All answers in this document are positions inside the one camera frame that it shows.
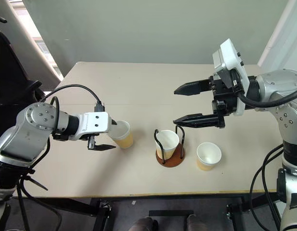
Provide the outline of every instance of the white paper cup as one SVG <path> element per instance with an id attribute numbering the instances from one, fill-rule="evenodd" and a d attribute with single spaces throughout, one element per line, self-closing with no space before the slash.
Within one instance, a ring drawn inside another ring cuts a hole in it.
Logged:
<path id="1" fill-rule="evenodd" d="M 108 136 L 121 148 L 129 148 L 133 144 L 133 136 L 130 124 L 126 121 L 116 121 L 117 125 L 112 125 Z"/>
<path id="2" fill-rule="evenodd" d="M 178 135 L 171 130 L 162 130 L 156 134 L 157 139 L 161 143 L 164 152 L 164 159 L 170 159 L 179 144 Z M 162 159 L 162 151 L 159 144 L 156 142 L 157 154 Z"/>
<path id="3" fill-rule="evenodd" d="M 205 171 L 211 170 L 221 160 L 221 150 L 214 143 L 205 142 L 196 150 L 197 166 Z"/>

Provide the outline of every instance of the window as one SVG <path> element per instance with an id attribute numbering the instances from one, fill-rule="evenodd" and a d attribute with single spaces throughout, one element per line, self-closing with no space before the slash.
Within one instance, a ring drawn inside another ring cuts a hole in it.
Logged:
<path id="1" fill-rule="evenodd" d="M 54 68 L 56 71 L 58 78 L 62 81 L 63 75 L 58 68 L 55 60 L 53 59 L 47 45 L 43 41 L 37 27 L 35 26 L 31 16 L 29 15 L 27 9 L 25 8 L 25 5 L 21 0 L 9 0 L 11 3 L 15 13 L 17 14 L 20 22 L 23 24 L 29 35 L 33 38 L 33 40 L 36 42 L 37 46 L 43 53 L 44 57 L 47 59 L 49 64 Z"/>

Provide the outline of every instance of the table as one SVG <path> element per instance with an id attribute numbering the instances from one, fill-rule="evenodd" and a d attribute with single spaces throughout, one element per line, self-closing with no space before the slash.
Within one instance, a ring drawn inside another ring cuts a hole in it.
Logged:
<path id="1" fill-rule="evenodd" d="M 261 73 L 257 65 L 245 66 L 248 75 Z M 52 141 L 47 157 L 36 166 L 34 179 L 45 191 L 26 183 L 35 197 L 122 198 L 169 195 L 222 195 L 247 193 L 265 155 L 282 143 L 278 125 L 268 112 L 248 110 L 243 116 L 225 117 L 223 129 L 184 128 L 185 160 L 166 168 L 155 158 L 154 130 L 171 129 L 173 120 L 187 114 L 211 114 L 212 92 L 195 96 L 174 95 L 180 85 L 208 78 L 213 65 L 132 64 L 79 62 L 59 86 L 82 84 L 91 88 L 105 104 L 114 120 L 130 123 L 134 144 L 96 152 L 87 150 L 86 141 Z M 69 114 L 93 111 L 94 98 L 80 88 L 56 94 L 61 110 Z M 197 146 L 213 142 L 222 151 L 220 163 L 212 171 L 196 166 Z M 115 143 L 106 135 L 98 144 Z M 267 166 L 266 180 L 276 190 L 280 158 Z M 258 179 L 255 192 L 262 192 Z"/>

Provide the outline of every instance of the floor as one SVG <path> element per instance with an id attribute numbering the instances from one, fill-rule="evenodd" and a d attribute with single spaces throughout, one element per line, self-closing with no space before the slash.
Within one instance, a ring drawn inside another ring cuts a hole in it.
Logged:
<path id="1" fill-rule="evenodd" d="M 89 203 L 90 198 L 77 199 L 84 203 Z M 178 199 L 178 200 L 136 200 L 114 202 L 113 210 L 115 213 L 115 223 L 113 231 L 128 231 L 139 218 L 148 216 L 149 210 L 161 209 L 183 209 L 193 210 L 195 214 L 207 224 L 209 231 L 233 231 L 232 222 L 227 219 L 226 205 L 235 203 L 237 199 Z M 12 211 L 9 217 L 6 230 L 23 230 L 23 223 L 18 206 L 18 201 L 10 201 Z M 32 231 L 51 231 L 56 223 L 56 216 L 47 209 L 25 199 L 25 205 L 29 224 Z M 63 222 L 60 231 L 91 231 L 95 218 L 85 215 L 74 214 L 66 211 L 60 211 L 63 216 Z M 267 206 L 256 209 L 258 217 L 263 221 L 266 227 L 275 231 L 275 225 L 272 220 L 269 208 Z M 182 231 L 183 218 L 181 217 L 154 217 L 159 222 L 160 231 Z M 258 231 L 257 225 L 251 213 L 243 214 L 243 222 L 246 231 Z"/>

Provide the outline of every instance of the brown wooden coaster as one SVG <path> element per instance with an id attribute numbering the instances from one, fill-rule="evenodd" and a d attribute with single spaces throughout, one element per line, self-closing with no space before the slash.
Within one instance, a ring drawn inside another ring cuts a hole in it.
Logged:
<path id="1" fill-rule="evenodd" d="M 181 159 L 181 144 L 179 143 L 177 148 L 175 149 L 172 157 L 170 159 L 167 159 L 166 162 L 163 164 L 163 160 L 159 158 L 156 150 L 156 158 L 159 164 L 161 164 L 164 167 L 176 167 L 178 166 L 184 159 L 185 159 L 186 151 L 183 149 L 183 155 Z"/>

